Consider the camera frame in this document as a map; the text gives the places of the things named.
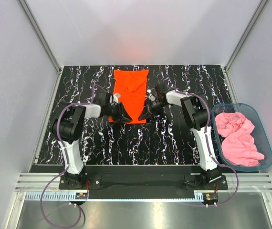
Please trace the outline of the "orange t shirt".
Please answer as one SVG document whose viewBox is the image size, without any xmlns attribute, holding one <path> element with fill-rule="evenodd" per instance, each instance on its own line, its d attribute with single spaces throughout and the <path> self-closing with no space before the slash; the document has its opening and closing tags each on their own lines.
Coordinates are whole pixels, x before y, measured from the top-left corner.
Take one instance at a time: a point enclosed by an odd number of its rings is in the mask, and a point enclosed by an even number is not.
<svg viewBox="0 0 272 229">
<path fill-rule="evenodd" d="M 139 121 L 147 91 L 148 69 L 139 71 L 114 70 L 114 94 L 120 94 L 125 110 L 132 118 L 131 124 L 145 124 L 146 120 Z"/>
</svg>

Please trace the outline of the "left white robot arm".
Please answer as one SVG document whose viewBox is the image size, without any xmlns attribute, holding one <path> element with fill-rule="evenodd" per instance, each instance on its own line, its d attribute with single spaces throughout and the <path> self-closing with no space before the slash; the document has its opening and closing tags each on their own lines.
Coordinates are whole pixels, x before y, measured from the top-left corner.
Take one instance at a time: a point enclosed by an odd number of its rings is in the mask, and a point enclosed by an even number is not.
<svg viewBox="0 0 272 229">
<path fill-rule="evenodd" d="M 130 123 L 119 93 L 100 92 L 91 103 L 61 102 L 51 117 L 50 132 L 60 145 L 64 156 L 64 171 L 60 173 L 61 183 L 72 188 L 87 187 L 85 165 L 82 162 L 79 139 L 83 132 L 84 121 L 89 118 L 111 117 L 119 123 Z"/>
</svg>

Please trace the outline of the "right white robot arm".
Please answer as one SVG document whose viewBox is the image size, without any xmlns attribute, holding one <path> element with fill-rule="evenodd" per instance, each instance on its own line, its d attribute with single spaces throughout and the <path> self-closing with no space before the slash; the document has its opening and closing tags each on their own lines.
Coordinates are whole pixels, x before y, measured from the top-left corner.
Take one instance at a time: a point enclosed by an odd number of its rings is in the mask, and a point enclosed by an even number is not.
<svg viewBox="0 0 272 229">
<path fill-rule="evenodd" d="M 187 181 L 186 185 L 191 188 L 215 189 L 222 174 L 212 143 L 210 109 L 207 102 L 201 95 L 158 84 L 154 87 L 154 92 L 147 90 L 139 121 L 157 116 L 158 112 L 168 105 L 181 107 L 185 123 L 192 131 L 199 151 L 199 165 L 203 172 L 195 176 L 193 182 Z"/>
</svg>

